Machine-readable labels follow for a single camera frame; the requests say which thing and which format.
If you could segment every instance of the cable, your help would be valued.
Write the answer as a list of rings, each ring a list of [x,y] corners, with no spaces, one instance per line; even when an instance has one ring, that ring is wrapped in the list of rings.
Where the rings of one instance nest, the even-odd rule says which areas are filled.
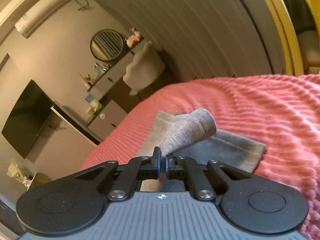
[[[87,3],[87,6],[85,7],[82,3],[80,3],[79,1],[77,1],[80,5],[81,5],[81,8],[78,9],[78,11],[85,11],[85,10],[89,10],[89,2],[88,0],[85,0],[86,3]]]
[[[87,2],[87,10],[89,9],[89,2],[88,0],[85,0]]]

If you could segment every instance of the black circular pad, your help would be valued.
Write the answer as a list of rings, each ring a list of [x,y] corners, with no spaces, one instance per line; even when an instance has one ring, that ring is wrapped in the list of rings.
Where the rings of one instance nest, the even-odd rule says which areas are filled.
[[[273,213],[285,206],[285,199],[277,193],[261,191],[249,196],[249,205],[257,211]]]
[[[67,212],[76,204],[76,197],[67,192],[53,192],[39,200],[39,206],[48,213]]]
[[[16,205],[22,226],[38,235],[71,234],[92,224],[104,210],[90,181],[59,179],[24,193]]]
[[[232,181],[219,207],[229,222],[264,235],[299,229],[308,215],[307,200],[300,192],[255,175]]]

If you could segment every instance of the dresser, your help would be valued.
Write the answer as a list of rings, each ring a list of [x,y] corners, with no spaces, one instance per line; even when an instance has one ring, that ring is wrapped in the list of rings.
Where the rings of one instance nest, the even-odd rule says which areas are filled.
[[[87,127],[101,141],[121,123],[137,104],[165,85],[176,82],[172,73],[166,68],[152,85],[140,91],[138,95],[129,95],[131,88],[124,83],[123,76],[126,74],[127,65],[133,61],[134,54],[141,50],[146,42],[143,40],[132,48],[132,53],[127,53],[122,57],[94,84],[104,95],[99,100],[104,107],[93,118],[88,120]]]

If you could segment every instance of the gray ribbed surface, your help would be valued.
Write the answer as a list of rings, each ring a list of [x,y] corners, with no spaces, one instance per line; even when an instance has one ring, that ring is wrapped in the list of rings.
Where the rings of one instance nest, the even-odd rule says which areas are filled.
[[[168,67],[183,81],[271,73],[265,49],[240,0],[100,1],[159,44],[172,59]]]
[[[46,237],[26,233],[22,240]],[[210,202],[193,199],[188,192],[136,192],[132,199],[109,206],[103,217],[90,228],[55,240],[262,240],[226,222]],[[272,240],[305,239],[295,231]]]

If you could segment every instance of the pink blanket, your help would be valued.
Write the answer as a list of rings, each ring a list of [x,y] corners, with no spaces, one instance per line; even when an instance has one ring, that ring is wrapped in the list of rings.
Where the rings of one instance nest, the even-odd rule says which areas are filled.
[[[200,107],[212,113],[218,128],[267,145],[255,174],[301,191],[310,208],[301,231],[320,239],[320,76],[214,78],[167,86],[136,106],[82,168],[112,159],[127,163],[159,110],[185,114]]]

